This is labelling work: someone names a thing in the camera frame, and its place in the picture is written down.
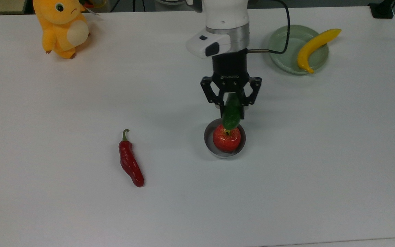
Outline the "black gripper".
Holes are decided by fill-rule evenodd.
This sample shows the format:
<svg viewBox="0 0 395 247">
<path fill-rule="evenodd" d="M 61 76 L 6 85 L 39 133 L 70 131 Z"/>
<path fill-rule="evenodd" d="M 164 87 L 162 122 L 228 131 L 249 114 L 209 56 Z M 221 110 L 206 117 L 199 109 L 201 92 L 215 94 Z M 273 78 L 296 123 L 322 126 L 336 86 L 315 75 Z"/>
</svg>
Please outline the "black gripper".
<svg viewBox="0 0 395 247">
<path fill-rule="evenodd" d="M 212 57 L 213 75 L 203 77 L 200 85 L 207 101 L 218 107 L 220 116 L 225 110 L 224 93 L 235 92 L 240 95 L 240 118 L 245 118 L 245 110 L 250 105 L 254 105 L 257 95 L 262 85 L 261 77 L 250 77 L 247 72 L 247 49 L 238 52 L 230 52 Z M 219 89 L 216 95 L 211 87 L 214 82 Z M 251 93 L 247 96 L 244 92 L 245 85 L 251 88 Z"/>
</svg>

